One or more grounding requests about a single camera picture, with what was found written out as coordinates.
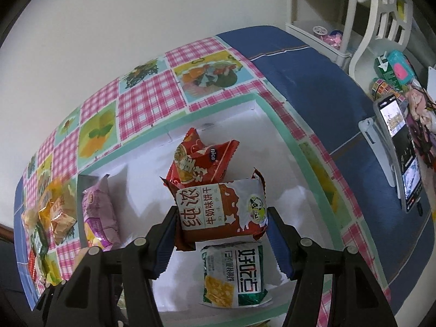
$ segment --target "pink snack package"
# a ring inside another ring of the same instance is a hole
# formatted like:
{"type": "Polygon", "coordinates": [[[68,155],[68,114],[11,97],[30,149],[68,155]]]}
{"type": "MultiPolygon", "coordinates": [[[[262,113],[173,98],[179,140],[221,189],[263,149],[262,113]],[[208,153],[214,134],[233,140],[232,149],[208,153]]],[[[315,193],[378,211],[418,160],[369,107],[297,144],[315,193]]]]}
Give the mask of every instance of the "pink snack package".
{"type": "Polygon", "coordinates": [[[105,175],[97,184],[83,193],[83,221],[88,246],[99,246],[110,251],[119,245],[118,227],[109,197],[108,177],[105,175]]]}

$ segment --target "phone screen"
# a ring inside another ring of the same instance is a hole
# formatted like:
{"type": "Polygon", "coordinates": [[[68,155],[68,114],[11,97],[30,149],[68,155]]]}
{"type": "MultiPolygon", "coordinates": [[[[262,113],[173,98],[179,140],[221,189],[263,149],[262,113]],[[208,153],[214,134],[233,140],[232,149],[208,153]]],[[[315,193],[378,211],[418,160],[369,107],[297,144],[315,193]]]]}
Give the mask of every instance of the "phone screen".
{"type": "Polygon", "coordinates": [[[421,192],[421,175],[413,141],[394,95],[379,103],[379,109],[394,143],[403,178],[407,210],[421,192]]]}

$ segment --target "green and white cracker package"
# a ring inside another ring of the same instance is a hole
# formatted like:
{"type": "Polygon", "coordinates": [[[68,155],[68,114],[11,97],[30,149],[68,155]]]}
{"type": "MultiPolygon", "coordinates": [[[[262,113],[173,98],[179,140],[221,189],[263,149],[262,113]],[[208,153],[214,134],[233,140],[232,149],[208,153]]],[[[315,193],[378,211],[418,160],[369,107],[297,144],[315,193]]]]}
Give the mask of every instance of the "green and white cracker package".
{"type": "Polygon", "coordinates": [[[213,307],[254,307],[269,301],[263,281],[263,248],[257,242],[206,246],[202,304],[213,307]]]}

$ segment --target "blue bed sheet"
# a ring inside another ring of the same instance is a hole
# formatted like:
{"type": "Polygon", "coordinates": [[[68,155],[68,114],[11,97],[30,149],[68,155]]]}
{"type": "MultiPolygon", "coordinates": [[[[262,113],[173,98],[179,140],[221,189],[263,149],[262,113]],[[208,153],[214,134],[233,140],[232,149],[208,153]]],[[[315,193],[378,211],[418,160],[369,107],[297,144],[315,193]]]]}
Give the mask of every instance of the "blue bed sheet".
{"type": "Polygon", "coordinates": [[[372,101],[337,65],[279,28],[249,27],[218,37],[256,65],[332,155],[371,231],[396,313],[430,258],[434,228],[425,193],[422,217],[402,212],[396,189],[360,135],[358,122],[374,115],[372,101]]]}

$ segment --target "cartoon face logo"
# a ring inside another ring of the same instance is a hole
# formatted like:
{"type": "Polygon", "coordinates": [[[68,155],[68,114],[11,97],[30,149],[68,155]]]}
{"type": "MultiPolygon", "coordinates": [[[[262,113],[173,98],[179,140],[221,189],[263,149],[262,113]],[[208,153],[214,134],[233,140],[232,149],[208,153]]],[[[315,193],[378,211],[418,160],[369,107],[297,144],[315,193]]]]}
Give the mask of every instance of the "cartoon face logo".
{"type": "Polygon", "coordinates": [[[267,211],[265,210],[265,205],[258,196],[252,196],[249,201],[248,210],[252,221],[256,224],[261,224],[267,217],[267,211]]]}

